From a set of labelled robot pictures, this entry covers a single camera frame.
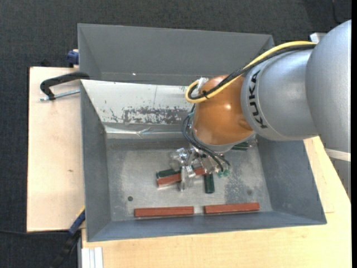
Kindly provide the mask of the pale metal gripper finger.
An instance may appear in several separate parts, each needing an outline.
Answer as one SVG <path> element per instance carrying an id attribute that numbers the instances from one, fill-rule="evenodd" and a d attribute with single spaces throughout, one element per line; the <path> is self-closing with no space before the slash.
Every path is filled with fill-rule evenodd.
<path id="1" fill-rule="evenodd" d="M 181 192 L 191 187 L 196 174 L 192 168 L 192 166 L 185 165 L 181 168 L 181 181 L 178 185 L 178 188 Z"/>
<path id="2" fill-rule="evenodd" d="M 172 169 L 181 169 L 185 165 L 187 152 L 185 148 L 177 149 L 170 153 L 170 167 Z"/>

